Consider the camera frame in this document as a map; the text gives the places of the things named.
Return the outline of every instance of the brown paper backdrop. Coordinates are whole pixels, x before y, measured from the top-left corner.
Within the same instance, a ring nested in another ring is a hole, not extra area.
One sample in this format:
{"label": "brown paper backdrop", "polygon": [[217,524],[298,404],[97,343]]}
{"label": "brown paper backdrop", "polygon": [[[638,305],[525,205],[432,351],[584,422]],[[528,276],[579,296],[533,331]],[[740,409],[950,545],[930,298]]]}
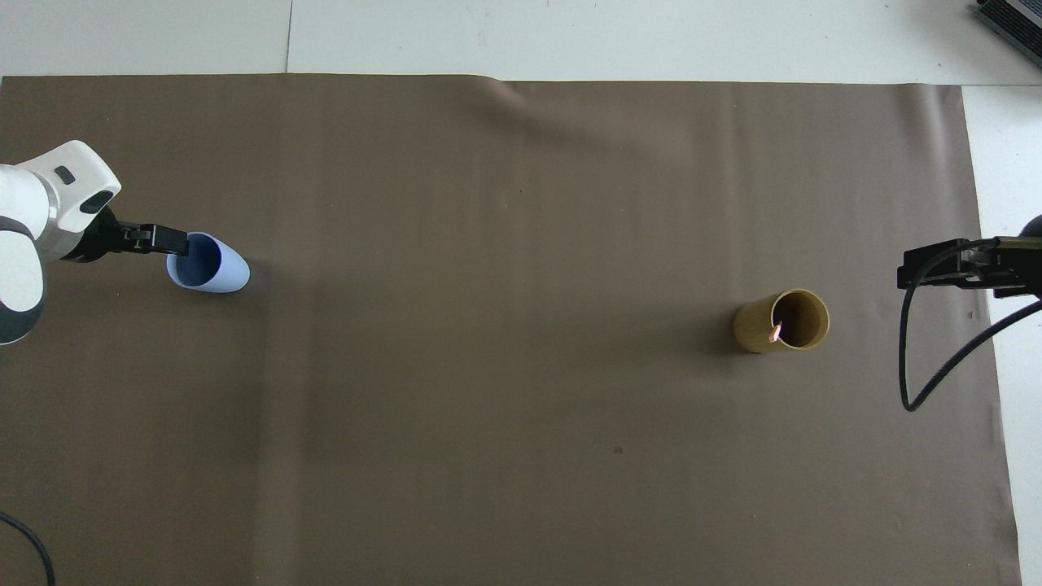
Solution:
{"label": "brown paper backdrop", "polygon": [[[900,252],[978,234],[957,88],[3,80],[0,161],[73,138],[253,278],[49,266],[0,510],[63,584],[1019,583],[990,346],[897,397]],[[740,352],[791,287],[823,345]],[[916,383],[984,311],[919,296]]]}

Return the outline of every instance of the cardboard tube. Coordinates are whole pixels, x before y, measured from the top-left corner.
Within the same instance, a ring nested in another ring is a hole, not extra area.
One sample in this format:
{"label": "cardboard tube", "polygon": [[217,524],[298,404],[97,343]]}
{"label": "cardboard tube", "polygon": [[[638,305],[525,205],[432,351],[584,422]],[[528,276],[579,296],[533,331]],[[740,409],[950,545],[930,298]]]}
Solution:
{"label": "cardboard tube", "polygon": [[[782,335],[771,333],[782,322]],[[805,289],[790,289],[742,306],[735,314],[735,338],[754,353],[809,350],[828,334],[828,308]]]}

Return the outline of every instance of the light blue cup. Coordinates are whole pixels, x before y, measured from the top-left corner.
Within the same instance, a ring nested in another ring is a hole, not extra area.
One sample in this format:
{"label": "light blue cup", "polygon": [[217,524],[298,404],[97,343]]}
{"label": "light blue cup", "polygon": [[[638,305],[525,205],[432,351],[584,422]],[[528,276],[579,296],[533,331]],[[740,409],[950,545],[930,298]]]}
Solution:
{"label": "light blue cup", "polygon": [[189,253],[167,257],[167,274],[178,287],[231,293],[246,286],[250,267],[230,246],[204,231],[189,233]]}

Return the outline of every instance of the paper cup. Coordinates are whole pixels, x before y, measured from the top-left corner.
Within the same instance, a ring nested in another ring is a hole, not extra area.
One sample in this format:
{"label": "paper cup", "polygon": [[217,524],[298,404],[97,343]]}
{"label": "paper cup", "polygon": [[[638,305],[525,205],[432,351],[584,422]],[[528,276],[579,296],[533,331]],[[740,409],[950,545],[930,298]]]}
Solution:
{"label": "paper cup", "polygon": [[[780,336],[771,341],[780,322]],[[790,289],[742,307],[735,314],[735,338],[754,353],[791,352],[817,346],[828,334],[828,309],[805,289]]]}
{"label": "paper cup", "polygon": [[167,274],[178,287],[231,293],[246,286],[250,267],[227,244],[202,231],[189,233],[189,253],[167,257]]}

